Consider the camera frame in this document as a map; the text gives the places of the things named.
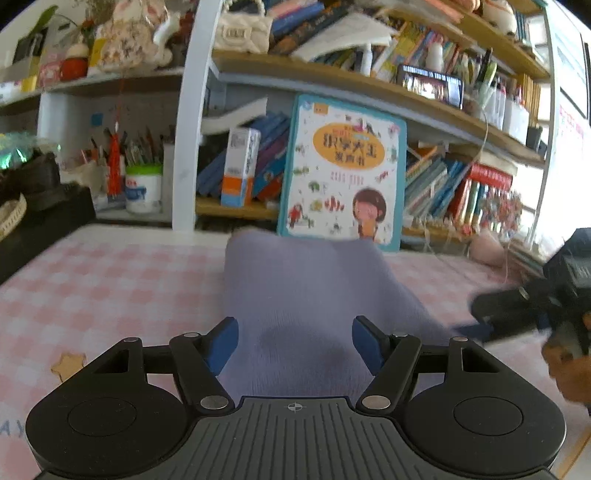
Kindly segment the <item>person right hand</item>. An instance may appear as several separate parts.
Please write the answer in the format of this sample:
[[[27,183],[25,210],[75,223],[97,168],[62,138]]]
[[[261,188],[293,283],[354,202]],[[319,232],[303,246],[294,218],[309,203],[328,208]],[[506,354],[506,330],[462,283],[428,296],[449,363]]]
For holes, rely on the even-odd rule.
[[[574,358],[552,335],[541,350],[550,377],[565,400],[586,406],[591,402],[590,356]]]

